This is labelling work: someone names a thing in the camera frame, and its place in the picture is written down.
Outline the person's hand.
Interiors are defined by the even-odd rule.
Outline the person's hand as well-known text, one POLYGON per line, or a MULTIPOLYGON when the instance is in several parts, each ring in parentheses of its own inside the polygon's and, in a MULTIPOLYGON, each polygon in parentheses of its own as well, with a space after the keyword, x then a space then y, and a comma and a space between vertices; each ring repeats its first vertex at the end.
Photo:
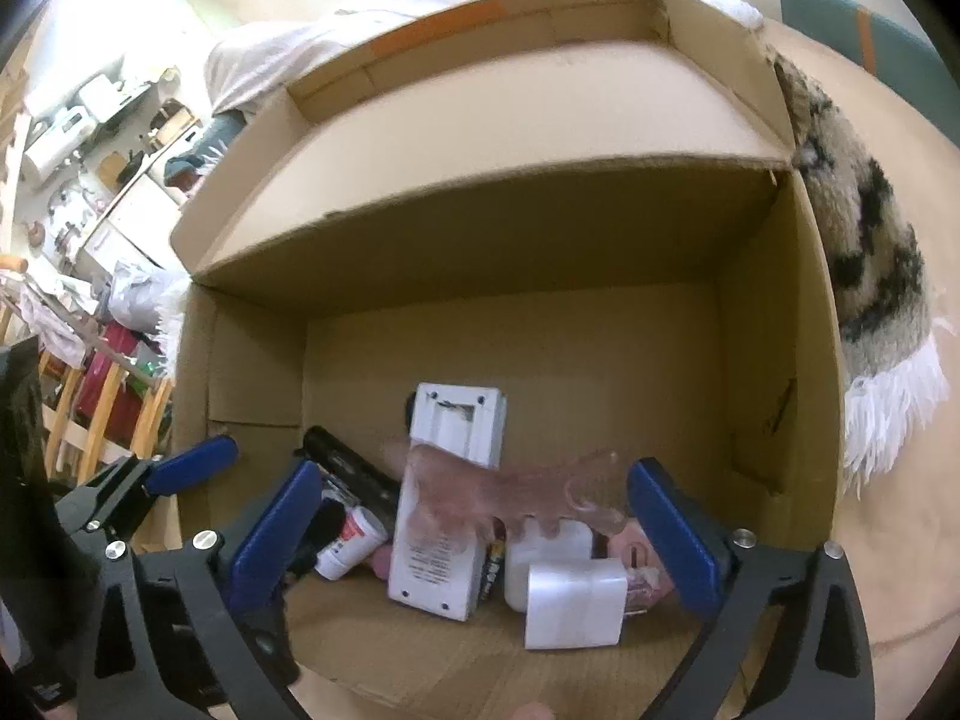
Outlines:
POLYGON ((529 702, 517 707, 509 720, 555 720, 555 713, 544 702, 529 702))

